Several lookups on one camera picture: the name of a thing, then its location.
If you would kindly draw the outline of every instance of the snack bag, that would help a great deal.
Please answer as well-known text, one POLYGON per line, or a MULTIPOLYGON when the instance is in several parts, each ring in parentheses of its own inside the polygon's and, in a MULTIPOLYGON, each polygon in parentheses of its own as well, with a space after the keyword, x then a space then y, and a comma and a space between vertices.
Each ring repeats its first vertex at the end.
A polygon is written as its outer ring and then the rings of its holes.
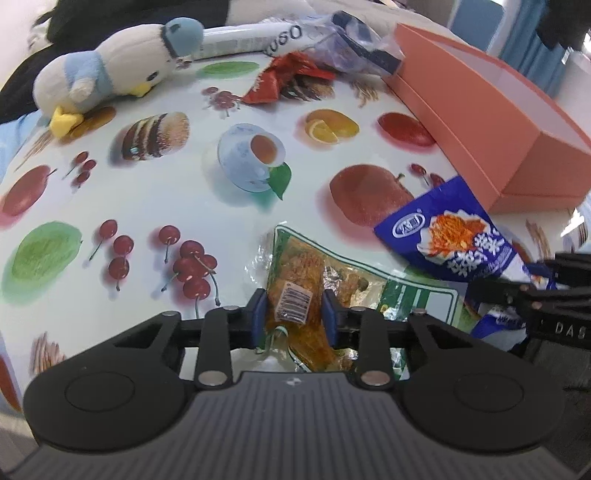
POLYGON ((384 42, 359 18, 338 11, 318 18, 303 18, 285 31, 265 50, 272 57, 302 51, 316 64, 344 73, 396 73, 404 54, 391 38, 384 42))
POLYGON ((521 257, 460 176, 393 213, 374 232, 411 265, 442 280, 531 281, 521 257))
POLYGON ((242 97, 243 103, 271 103, 279 100, 281 89, 296 75, 334 80, 336 73, 316 67, 305 54, 288 53, 274 59, 255 80, 252 88, 242 97))
MULTIPOLYGON (((457 324, 462 298, 453 288, 426 280, 398 278, 370 265, 340 257, 287 226, 275 228, 268 276, 269 309, 266 330, 284 329, 289 354, 304 370, 348 370, 356 358, 350 349, 330 347, 322 325, 322 292, 335 292, 345 307, 380 311, 387 320, 404 320, 415 308, 437 305, 440 320, 457 324)), ((400 349, 391 349, 397 376, 405 367, 400 349)))

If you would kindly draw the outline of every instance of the blue packaging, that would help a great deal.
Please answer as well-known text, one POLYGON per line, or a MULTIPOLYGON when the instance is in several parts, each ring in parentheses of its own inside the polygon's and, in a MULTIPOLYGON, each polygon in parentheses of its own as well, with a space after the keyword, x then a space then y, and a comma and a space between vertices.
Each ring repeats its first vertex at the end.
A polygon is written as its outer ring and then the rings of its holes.
POLYGON ((374 232, 411 265, 442 280, 531 281, 521 257, 460 176, 408 203, 374 232))

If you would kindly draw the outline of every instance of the stuffed penguin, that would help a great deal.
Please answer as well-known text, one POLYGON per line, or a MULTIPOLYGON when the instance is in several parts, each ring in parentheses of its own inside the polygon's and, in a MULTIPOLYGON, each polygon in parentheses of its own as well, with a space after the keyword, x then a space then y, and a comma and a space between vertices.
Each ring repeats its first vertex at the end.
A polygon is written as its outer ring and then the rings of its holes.
POLYGON ((96 50, 68 53, 46 65, 35 79, 33 98, 61 138, 106 99, 144 96, 175 69, 177 58, 191 55, 202 41, 203 26, 192 18, 126 28, 96 50))

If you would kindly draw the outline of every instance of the blue curtain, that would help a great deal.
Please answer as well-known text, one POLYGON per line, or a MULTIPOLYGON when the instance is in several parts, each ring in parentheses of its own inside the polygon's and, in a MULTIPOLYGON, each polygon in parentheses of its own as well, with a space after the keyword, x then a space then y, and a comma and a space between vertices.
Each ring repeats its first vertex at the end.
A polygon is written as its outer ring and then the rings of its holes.
POLYGON ((535 29, 545 11, 545 0, 521 1, 517 19, 499 58, 554 96, 564 75, 565 50, 560 45, 549 50, 538 38, 535 29))

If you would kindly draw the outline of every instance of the white wall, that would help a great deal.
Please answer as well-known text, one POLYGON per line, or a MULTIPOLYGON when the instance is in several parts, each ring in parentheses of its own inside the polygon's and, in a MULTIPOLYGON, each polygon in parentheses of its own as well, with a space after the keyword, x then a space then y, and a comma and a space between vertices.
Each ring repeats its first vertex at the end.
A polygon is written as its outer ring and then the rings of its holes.
POLYGON ((591 61, 571 53, 556 103, 591 137, 591 61))
POLYGON ((48 0, 0 0, 0 87, 27 57, 31 24, 48 0))

